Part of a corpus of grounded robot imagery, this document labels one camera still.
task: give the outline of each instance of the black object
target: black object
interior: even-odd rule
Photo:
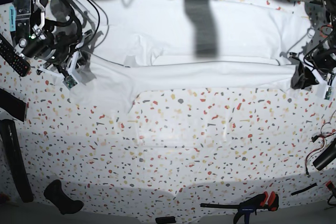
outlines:
[[[53,39],[53,37],[47,36],[47,34],[51,33],[46,33],[46,39],[43,40],[30,39],[28,45],[22,50],[22,54],[28,58],[33,58],[46,50],[46,47],[51,44],[51,39]]]
[[[9,201],[9,197],[5,194],[0,194],[0,205],[6,203],[7,201]]]
[[[313,143],[315,143],[316,140],[319,139],[319,137],[320,137],[320,135],[312,136],[312,137],[311,137],[311,141],[312,141]]]
[[[315,159],[313,165],[317,170],[322,170],[336,158],[336,137],[332,143],[325,149],[318,158]]]
[[[24,122],[26,116],[26,105],[25,102],[0,89],[0,108],[22,122]]]
[[[14,184],[20,195],[20,198],[25,203],[32,202],[34,197],[26,174],[25,165],[22,160],[14,121],[0,121],[0,136],[4,144],[5,153]]]
[[[176,223],[174,216],[156,218],[155,221],[157,224]]]
[[[311,188],[313,188],[313,187],[316,187],[316,186],[317,186],[317,184],[314,183],[314,184],[312,184],[312,185],[306,187],[305,189],[302,189],[302,190],[299,190],[299,191],[295,191],[294,193],[291,194],[291,196],[294,196],[294,195],[296,195],[296,194],[303,193],[304,191],[308,191],[309,189],[311,189]]]
[[[290,81],[290,87],[292,89],[305,89],[306,87],[317,84],[319,83],[316,81],[315,76],[300,62]]]
[[[238,213],[233,219],[233,223],[237,224],[241,216],[244,216],[245,224],[249,224],[250,214],[255,212],[257,214],[257,209],[268,209],[268,211],[276,211],[279,208],[279,196],[272,192],[267,201],[268,205],[265,205],[268,198],[268,193],[258,194],[257,196],[240,203],[239,205],[216,205],[216,204],[205,204],[202,203],[201,207],[208,208],[222,208],[222,209],[238,209]]]
[[[60,180],[51,182],[44,191],[44,197],[50,200],[61,212],[62,215],[70,215],[79,212],[84,203],[80,200],[72,200],[62,190]]]
[[[332,199],[333,197],[336,198],[336,189],[335,189],[335,186],[334,186],[334,184],[333,184],[331,181],[329,181],[328,183],[326,183],[326,186],[327,186],[327,188],[332,192],[332,195],[331,195],[330,198],[328,199],[328,205],[329,205],[329,206],[333,206],[333,207],[335,207],[336,204],[330,203],[330,201],[331,201],[331,199]]]
[[[1,34],[0,55],[21,77],[30,71],[30,64],[14,52],[13,46]]]

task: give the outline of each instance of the screw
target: screw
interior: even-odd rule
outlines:
[[[27,40],[25,38],[21,38],[20,41],[19,41],[19,46],[21,48],[24,48],[24,47],[26,47],[26,45],[27,45]]]

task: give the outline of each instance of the terrazzo tabletop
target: terrazzo tabletop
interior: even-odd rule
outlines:
[[[0,6],[0,30],[11,41],[8,10]],[[305,174],[306,155],[321,144],[311,137],[336,109],[314,88],[297,98],[271,89],[145,92],[128,114],[110,114],[103,104],[72,103],[67,88],[34,68],[20,78],[2,58],[0,87],[28,103],[26,121],[15,122],[35,202],[50,205],[43,192],[59,178],[83,211],[185,223],[235,212],[200,203],[238,204],[275,191],[285,208],[326,200],[325,183],[336,182],[336,162],[319,172],[313,157]],[[0,164],[0,191],[15,201],[3,150]]]

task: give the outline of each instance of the remote control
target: remote control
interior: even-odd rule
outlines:
[[[0,55],[21,77],[28,74],[30,64],[14,52],[13,46],[1,34]]]

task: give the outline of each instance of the white cloth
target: white cloth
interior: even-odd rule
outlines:
[[[311,26],[304,3],[287,0],[95,0],[104,10],[94,54],[138,66],[258,57],[287,64],[281,52],[301,51]],[[85,0],[74,0],[91,17]]]
[[[94,20],[85,0],[73,0]],[[101,36],[76,103],[128,112],[140,92],[204,87],[288,90],[281,52],[309,42],[304,3],[286,0],[95,0]]]
[[[72,88],[71,98],[79,104],[128,113],[134,99],[144,91],[204,87],[288,90],[295,66],[219,61],[126,68],[92,56],[90,71],[95,78]]]

